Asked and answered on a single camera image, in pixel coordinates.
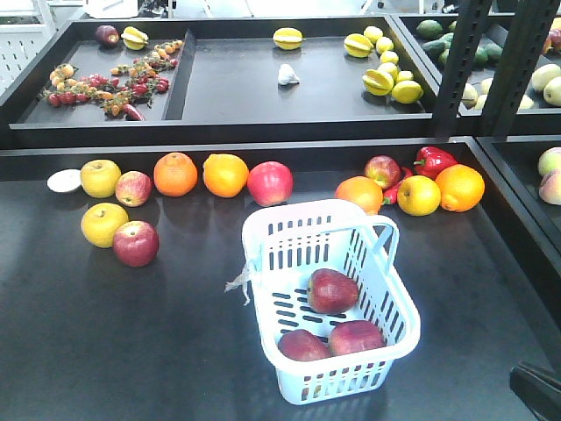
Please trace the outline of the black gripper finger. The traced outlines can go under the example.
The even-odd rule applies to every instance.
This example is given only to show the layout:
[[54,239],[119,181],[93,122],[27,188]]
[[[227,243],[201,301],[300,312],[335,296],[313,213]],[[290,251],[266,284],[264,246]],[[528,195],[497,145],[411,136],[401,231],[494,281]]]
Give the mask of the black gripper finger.
[[521,362],[510,370],[509,387],[537,420],[560,421],[560,375]]

